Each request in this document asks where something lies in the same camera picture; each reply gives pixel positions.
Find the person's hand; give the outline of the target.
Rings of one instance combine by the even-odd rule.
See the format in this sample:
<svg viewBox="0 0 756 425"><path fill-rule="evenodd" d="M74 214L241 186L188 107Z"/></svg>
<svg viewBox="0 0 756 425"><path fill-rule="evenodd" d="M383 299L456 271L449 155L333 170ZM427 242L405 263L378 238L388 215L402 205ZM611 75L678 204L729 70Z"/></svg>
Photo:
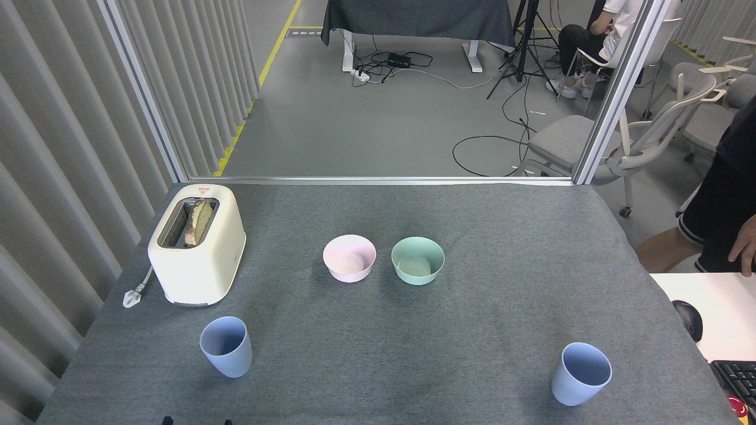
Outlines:
<svg viewBox="0 0 756 425"><path fill-rule="evenodd" d="M735 263L739 260L740 273L743 277L751 277L755 256L755 215L751 216L739 229L734 245L732 245L727 260Z"/></svg>

